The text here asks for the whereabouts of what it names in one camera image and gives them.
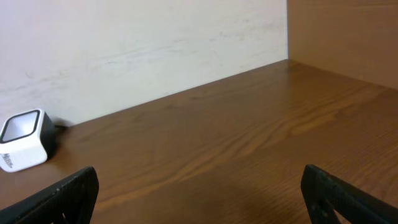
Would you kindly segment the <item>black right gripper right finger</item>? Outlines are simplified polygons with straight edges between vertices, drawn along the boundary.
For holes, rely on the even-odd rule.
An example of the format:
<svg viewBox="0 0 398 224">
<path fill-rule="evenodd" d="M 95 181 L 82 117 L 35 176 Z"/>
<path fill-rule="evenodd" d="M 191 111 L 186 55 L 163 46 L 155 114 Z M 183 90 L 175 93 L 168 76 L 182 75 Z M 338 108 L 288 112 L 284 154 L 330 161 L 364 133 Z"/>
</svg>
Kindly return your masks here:
<svg viewBox="0 0 398 224">
<path fill-rule="evenodd" d="M 312 223 L 397 223 L 397 208 L 367 194 L 319 167 L 305 166 L 302 195 Z"/>
</svg>

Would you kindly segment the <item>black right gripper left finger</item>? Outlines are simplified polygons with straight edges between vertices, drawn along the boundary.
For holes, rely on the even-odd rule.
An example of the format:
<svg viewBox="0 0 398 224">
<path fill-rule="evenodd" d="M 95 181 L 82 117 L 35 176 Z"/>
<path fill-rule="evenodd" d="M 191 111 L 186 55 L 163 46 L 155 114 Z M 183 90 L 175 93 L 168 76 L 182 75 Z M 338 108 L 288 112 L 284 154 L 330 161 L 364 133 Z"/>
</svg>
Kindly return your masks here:
<svg viewBox="0 0 398 224">
<path fill-rule="evenodd" d="M 88 166 L 1 210 L 1 223 L 89 223 L 99 192 Z"/>
</svg>

